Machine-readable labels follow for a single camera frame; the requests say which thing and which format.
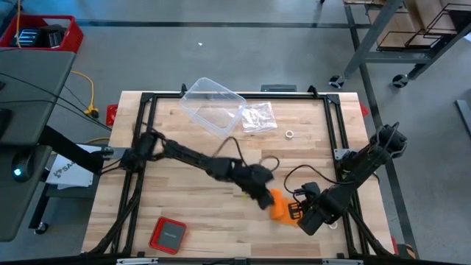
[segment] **red basket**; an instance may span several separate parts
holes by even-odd
[[[83,32],[75,22],[75,17],[72,15],[27,15],[22,13],[20,15],[20,28],[47,26],[48,24],[44,21],[44,19],[61,19],[70,21],[60,46],[57,48],[24,47],[22,49],[67,51],[75,53],[79,51],[80,44],[83,40]],[[5,30],[3,36],[0,38],[0,47],[10,47],[10,41],[15,37],[15,35],[16,15],[11,20],[10,25],[8,25],[8,28]]]

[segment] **orange block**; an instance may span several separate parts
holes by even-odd
[[[283,197],[283,194],[280,189],[272,188],[270,190],[273,196],[275,204],[270,207],[270,219],[282,223],[284,225],[292,225],[297,227],[297,220],[292,219],[289,215],[288,205],[290,203],[295,203],[293,199],[287,199]]]

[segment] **concrete floor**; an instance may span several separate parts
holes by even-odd
[[[130,21],[256,21],[345,23],[340,0],[323,6],[306,0],[94,0],[24,1],[31,13],[71,14],[84,19]],[[355,19],[365,23],[363,7]],[[209,77],[234,91],[259,91],[262,84],[296,84],[299,90],[327,85],[353,55],[347,29],[106,28],[83,27],[85,39],[74,70],[96,86],[96,106],[117,103],[121,91],[176,91]],[[395,74],[412,65],[368,65],[383,122],[400,122],[408,149],[396,164],[409,218],[422,259],[468,264],[471,261],[471,205],[468,187],[471,139],[453,102],[469,96],[471,43],[459,41],[406,88],[391,89]],[[70,76],[67,86],[87,104],[86,80]],[[344,86],[366,104],[359,72]],[[62,95],[75,100],[66,90]],[[369,134],[371,117],[365,119]],[[76,142],[107,136],[103,129],[56,108],[49,125]],[[79,133],[74,128],[87,128]],[[401,242],[399,220],[383,170],[383,203],[392,235]],[[22,224],[17,238],[0,244],[0,260],[73,255],[80,252],[91,201],[52,200],[42,236]],[[32,211],[26,215],[29,219]]]

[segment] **plastic bag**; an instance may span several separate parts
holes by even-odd
[[[277,128],[272,103],[248,104],[242,112],[244,133],[260,133]]]

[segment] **wooden table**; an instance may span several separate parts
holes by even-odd
[[[350,148],[359,149],[368,143],[368,138],[357,94],[340,93],[339,96]],[[141,92],[122,93],[110,146],[131,145],[140,98]],[[258,163],[267,155],[279,157],[280,167],[274,172],[275,180],[270,182],[270,188],[283,189],[286,174],[304,163],[316,167],[335,180],[322,101],[277,99],[270,102],[277,120],[277,129],[244,133],[239,124],[233,132],[248,164]],[[180,109],[177,99],[158,100],[154,128],[167,138],[207,155],[211,155],[222,142],[190,121],[188,115]],[[294,138],[286,140],[286,130],[292,130]],[[221,155],[238,157],[235,144],[230,141]],[[270,168],[275,162],[267,160],[263,164]],[[101,177],[83,251],[95,247],[115,221],[123,181],[122,170],[115,170]],[[288,187],[299,188],[311,181],[318,182],[321,189],[330,186],[309,169],[300,169],[290,177]],[[384,247],[392,251],[383,201],[374,177],[361,186],[359,197],[365,222]],[[347,255],[341,219],[337,221],[339,226],[335,230],[323,225],[314,236],[308,236],[298,227],[280,225],[270,220],[268,211],[260,210],[256,201],[243,196],[236,185],[217,182],[202,170],[177,160],[165,159],[147,163],[133,253],[145,251],[149,257],[169,256],[149,247],[149,239],[160,216],[187,224],[187,232],[177,257],[334,258],[338,252]],[[354,225],[353,231],[355,245],[359,250]],[[121,234],[120,248],[124,246],[126,233],[127,223]]]

